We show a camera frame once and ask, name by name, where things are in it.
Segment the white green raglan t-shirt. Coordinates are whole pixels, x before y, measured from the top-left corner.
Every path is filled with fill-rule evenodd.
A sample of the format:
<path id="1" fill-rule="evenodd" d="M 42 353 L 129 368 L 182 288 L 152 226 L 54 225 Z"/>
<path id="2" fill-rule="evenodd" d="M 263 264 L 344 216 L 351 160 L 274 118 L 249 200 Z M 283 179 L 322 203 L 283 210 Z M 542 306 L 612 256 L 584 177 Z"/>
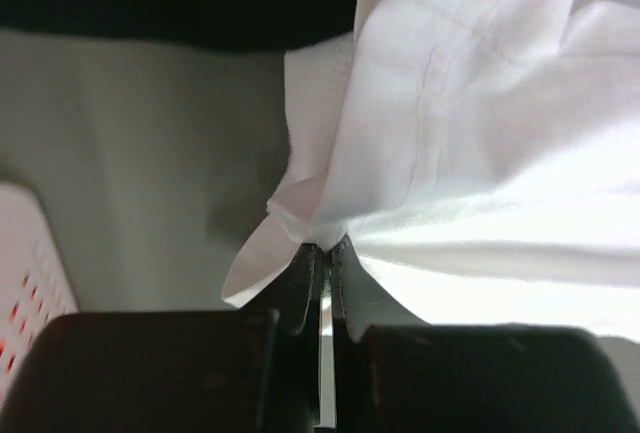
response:
<path id="1" fill-rule="evenodd" d="M 349 239 L 435 324 L 639 338 L 639 0 L 357 0 L 285 57 L 291 153 L 223 300 Z"/>

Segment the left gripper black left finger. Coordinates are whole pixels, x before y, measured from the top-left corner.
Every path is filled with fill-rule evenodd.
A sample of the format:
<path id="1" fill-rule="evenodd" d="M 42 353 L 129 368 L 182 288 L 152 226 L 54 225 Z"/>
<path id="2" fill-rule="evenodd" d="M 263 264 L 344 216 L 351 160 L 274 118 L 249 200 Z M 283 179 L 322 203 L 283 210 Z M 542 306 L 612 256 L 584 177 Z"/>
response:
<path id="1" fill-rule="evenodd" d="M 5 432 L 310 432 L 320 416 L 322 255 L 304 245 L 244 307 L 51 321 Z"/>

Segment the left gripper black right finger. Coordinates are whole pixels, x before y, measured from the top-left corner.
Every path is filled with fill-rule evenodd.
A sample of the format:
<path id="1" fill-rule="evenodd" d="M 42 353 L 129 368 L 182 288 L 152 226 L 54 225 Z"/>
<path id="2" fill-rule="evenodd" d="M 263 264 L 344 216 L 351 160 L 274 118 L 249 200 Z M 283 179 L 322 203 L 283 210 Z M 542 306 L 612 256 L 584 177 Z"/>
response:
<path id="1" fill-rule="evenodd" d="M 578 329 L 438 326 L 330 252 L 340 432 L 635 432 L 612 362 Z"/>

